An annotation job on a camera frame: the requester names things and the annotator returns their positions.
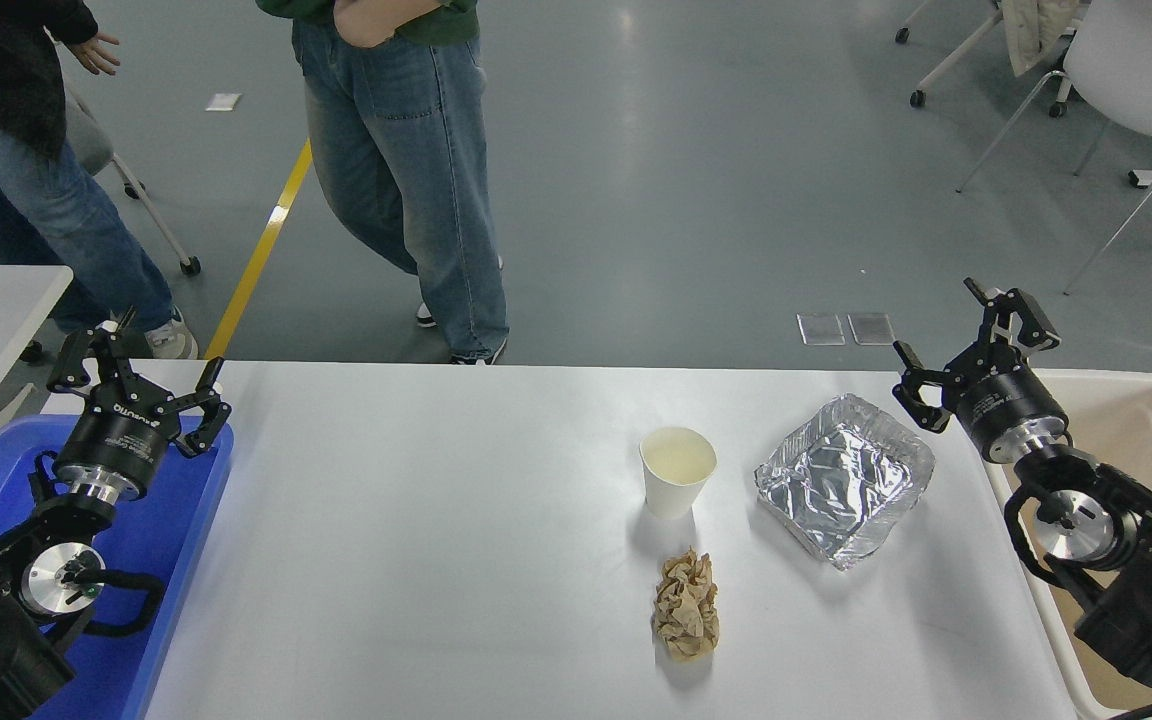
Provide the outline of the person's left hand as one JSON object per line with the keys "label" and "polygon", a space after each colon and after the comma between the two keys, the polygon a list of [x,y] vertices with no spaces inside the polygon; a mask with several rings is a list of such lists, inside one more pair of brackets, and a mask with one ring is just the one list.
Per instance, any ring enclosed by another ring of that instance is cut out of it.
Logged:
{"label": "person's left hand", "polygon": [[402,1],[335,1],[334,26],[347,44],[376,47],[401,26],[402,5]]}
{"label": "person's left hand", "polygon": [[115,54],[115,47],[122,45],[118,37],[97,32],[86,41],[65,44],[70,55],[92,76],[115,76],[122,61]]}

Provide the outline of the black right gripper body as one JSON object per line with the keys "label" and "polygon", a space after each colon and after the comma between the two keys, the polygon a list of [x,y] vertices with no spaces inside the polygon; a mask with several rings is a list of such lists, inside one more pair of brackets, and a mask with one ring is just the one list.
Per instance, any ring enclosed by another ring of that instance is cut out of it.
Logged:
{"label": "black right gripper body", "polygon": [[947,386],[942,406],[980,454],[1029,454],[1068,437],[1068,415],[1024,365]]}

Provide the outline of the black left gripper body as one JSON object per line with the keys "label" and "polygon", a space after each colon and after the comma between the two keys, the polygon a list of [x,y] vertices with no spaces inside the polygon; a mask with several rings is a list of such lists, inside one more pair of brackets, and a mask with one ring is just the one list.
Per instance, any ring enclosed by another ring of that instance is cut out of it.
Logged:
{"label": "black left gripper body", "polygon": [[91,395],[52,471],[68,486],[105,484],[118,491],[147,491],[166,447],[179,433],[177,414],[156,416],[151,407]]}

